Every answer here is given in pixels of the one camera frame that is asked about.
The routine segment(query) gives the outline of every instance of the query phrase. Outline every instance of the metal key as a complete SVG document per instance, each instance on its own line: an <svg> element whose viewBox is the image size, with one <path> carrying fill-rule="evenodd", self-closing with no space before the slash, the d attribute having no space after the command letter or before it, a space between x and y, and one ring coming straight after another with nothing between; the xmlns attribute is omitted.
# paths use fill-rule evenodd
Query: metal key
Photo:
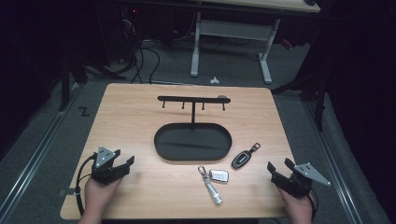
<svg viewBox="0 0 396 224"><path fill-rule="evenodd" d="M210 170L209 178L219 182L228 182L228 172L223 170Z"/></svg>
<svg viewBox="0 0 396 224"><path fill-rule="evenodd" d="M202 176L202 179L205 181L205 185L207 187L207 189L209 190L210 194L212 195L213 200L215 201L215 203L217 205L220 205L222 203L222 199L220 197L220 195L218 194L218 192L216 191L215 187L213 187L213 185L210 183L208 174L205 170L204 166L198 166L198 171Z"/></svg>

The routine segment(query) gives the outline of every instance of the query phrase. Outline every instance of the key hook rack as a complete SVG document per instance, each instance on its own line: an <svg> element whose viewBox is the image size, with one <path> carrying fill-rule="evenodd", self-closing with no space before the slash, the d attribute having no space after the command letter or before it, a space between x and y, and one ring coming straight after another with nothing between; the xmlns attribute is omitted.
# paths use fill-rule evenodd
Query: key hook rack
<svg viewBox="0 0 396 224"><path fill-rule="evenodd" d="M230 98L224 95L220 95L217 98L205 98L205 97L185 97L185 96L158 96L158 100L163 102L163 108L165 108L165 103L168 102L181 102L183 103L182 109L184 109L184 104L186 102L192 103L191 110L191 124L195 124L195 105L197 103L202 104L202 110L205 110L205 104L222 104L222 110L225 110L225 104L231 102Z"/></svg>
<svg viewBox="0 0 396 224"><path fill-rule="evenodd" d="M180 102L182 109L186 103L192 104L191 123L168 123L163 125L154 136L157 153L169 161L216 161L224 158L230 151L232 138L223 126L217 123L195 122L196 104L222 105L231 102L230 98L220 95L217 98L158 96L163 102Z"/></svg>

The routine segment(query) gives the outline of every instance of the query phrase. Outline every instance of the silver cylinder keychain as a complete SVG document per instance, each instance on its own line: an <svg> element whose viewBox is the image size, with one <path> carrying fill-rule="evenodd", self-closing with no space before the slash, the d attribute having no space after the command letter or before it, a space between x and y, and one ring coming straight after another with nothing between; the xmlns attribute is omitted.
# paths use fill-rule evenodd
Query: silver cylinder keychain
<svg viewBox="0 0 396 224"><path fill-rule="evenodd" d="M215 203L217 205L220 205L222 203L222 199L221 199L220 195L218 194L218 192L216 191L215 187L213 187L213 185L210 183L210 179L209 179L209 176L205 170L205 167L198 166L198 171L201 174L202 179L204 180L207 189L209 190L210 194L212 195L213 200L215 200Z"/></svg>

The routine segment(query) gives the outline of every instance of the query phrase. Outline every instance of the black key fob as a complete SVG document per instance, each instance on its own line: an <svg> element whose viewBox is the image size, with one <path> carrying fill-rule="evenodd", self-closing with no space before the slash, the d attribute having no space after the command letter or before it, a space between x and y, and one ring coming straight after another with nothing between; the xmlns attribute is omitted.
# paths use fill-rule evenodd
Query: black key fob
<svg viewBox="0 0 396 224"><path fill-rule="evenodd" d="M235 159L233 159L233 163L231 163L231 166L234 169L239 169L241 168L243 165L245 165L251 158L251 153L247 150L239 153L239 155L237 155L235 157Z"/></svg>
<svg viewBox="0 0 396 224"><path fill-rule="evenodd" d="M251 150L249 150L249 151L245 150L245 151L239 153L239 155L237 155L237 156L235 157L235 159L233 159L233 162L231 163L231 166L232 166L234 169L239 169L239 168L241 168L241 167L244 166L246 163L248 163L248 161L249 161L250 158L251 158L251 153L254 152L254 151L256 151L256 150L259 149L259 148L260 148L260 144L259 144L259 143L256 143L256 144L254 144L254 146L251 148Z"/></svg>

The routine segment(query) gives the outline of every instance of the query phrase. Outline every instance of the hand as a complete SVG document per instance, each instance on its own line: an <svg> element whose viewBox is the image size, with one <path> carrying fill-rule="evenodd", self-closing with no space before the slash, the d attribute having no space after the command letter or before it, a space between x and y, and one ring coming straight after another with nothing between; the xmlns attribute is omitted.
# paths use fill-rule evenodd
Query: hand
<svg viewBox="0 0 396 224"><path fill-rule="evenodd" d="M88 179L85 184L85 210L78 224L99 224L102 222L102 215L110 204L121 180L122 178L109 185L103 185L91 179L91 177Z"/></svg>
<svg viewBox="0 0 396 224"><path fill-rule="evenodd" d="M277 190L279 190L279 193L286 204L285 208L290 216L291 223L311 224L312 205L311 202L309 202L308 198L294 198L293 196L289 195L285 190L280 189L278 186L276 186L276 188Z"/></svg>

